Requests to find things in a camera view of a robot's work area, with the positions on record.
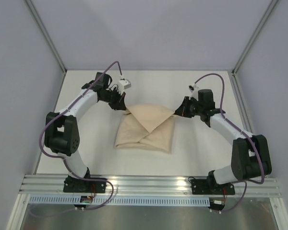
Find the beige cloth drape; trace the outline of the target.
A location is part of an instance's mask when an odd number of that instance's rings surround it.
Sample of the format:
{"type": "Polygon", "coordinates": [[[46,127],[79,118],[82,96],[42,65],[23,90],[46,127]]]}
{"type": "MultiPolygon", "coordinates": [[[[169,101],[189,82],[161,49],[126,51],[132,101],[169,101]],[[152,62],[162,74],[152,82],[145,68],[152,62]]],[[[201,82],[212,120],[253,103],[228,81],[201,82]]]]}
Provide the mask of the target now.
{"type": "Polygon", "coordinates": [[[175,111],[158,104],[127,107],[117,131],[114,147],[171,153],[175,111]]]}

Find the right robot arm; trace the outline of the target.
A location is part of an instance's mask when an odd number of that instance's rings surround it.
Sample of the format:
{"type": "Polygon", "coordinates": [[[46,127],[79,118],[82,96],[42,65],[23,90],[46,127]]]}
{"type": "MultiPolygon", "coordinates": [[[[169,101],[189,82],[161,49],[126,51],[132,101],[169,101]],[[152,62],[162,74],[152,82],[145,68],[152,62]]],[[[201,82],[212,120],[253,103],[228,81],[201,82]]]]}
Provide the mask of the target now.
{"type": "Polygon", "coordinates": [[[267,139],[239,128],[225,116],[225,111],[216,108],[214,95],[210,89],[191,87],[191,96],[186,96],[175,111],[181,117],[199,116],[209,128],[218,132],[232,145],[230,165],[211,171],[207,181],[207,190],[218,194],[224,184],[239,181],[262,180],[272,172],[272,164],[267,139]]]}

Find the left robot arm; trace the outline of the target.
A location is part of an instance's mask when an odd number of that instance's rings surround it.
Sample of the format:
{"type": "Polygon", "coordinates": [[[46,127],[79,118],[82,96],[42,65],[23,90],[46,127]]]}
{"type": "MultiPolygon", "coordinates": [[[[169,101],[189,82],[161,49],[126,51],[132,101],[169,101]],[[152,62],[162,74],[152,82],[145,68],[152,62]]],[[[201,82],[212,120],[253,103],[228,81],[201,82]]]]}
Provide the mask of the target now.
{"type": "Polygon", "coordinates": [[[74,186],[80,192],[90,189],[91,180],[88,178],[88,168],[78,151],[78,121],[100,101],[107,103],[112,110],[126,110],[125,91],[131,87],[131,82],[120,78],[114,85],[111,86],[111,83],[110,75],[98,72],[95,79],[84,84],[80,93],[65,108],[57,113],[50,112],[46,116],[46,126],[42,131],[44,145],[55,155],[44,154],[63,160],[68,175],[75,178],[74,186]]]}

